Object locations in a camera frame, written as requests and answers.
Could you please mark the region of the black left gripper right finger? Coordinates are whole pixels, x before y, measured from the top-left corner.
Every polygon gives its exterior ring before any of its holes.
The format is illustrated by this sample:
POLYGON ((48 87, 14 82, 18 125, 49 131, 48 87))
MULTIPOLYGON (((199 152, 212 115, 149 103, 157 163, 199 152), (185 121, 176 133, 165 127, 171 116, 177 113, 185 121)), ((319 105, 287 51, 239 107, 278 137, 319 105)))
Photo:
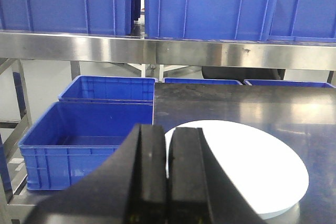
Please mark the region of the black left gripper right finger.
POLYGON ((264 223, 221 168, 201 128, 173 132, 168 199, 169 223, 264 223))

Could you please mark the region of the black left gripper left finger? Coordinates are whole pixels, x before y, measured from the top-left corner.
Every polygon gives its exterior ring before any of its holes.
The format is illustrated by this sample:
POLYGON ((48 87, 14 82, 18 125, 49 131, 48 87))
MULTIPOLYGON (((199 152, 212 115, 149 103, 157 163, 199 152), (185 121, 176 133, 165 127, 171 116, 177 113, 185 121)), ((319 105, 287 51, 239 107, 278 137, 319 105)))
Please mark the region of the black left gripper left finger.
POLYGON ((166 145, 159 125, 137 124, 96 170, 42 201, 25 223, 165 223, 166 145))

